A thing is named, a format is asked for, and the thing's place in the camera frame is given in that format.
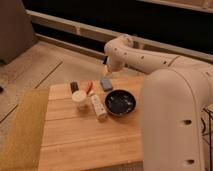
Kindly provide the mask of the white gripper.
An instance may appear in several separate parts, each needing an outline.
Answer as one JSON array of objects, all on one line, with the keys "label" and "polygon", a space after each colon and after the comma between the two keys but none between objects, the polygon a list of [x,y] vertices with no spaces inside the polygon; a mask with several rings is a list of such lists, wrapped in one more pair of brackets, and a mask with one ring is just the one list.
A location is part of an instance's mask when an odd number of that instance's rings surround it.
[{"label": "white gripper", "polygon": [[102,75],[107,76],[109,72],[118,72],[124,67],[124,62],[117,56],[107,56],[106,66],[103,67]]}]

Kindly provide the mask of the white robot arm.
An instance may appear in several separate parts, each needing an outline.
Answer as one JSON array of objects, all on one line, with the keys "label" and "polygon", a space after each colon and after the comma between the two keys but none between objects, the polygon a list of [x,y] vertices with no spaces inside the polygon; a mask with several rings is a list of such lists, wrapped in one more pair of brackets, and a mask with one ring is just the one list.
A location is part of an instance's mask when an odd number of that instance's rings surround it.
[{"label": "white robot arm", "polygon": [[213,104],[213,65],[136,49],[124,34],[104,46],[107,70],[146,74],[140,94],[144,171],[205,171],[202,110]]}]

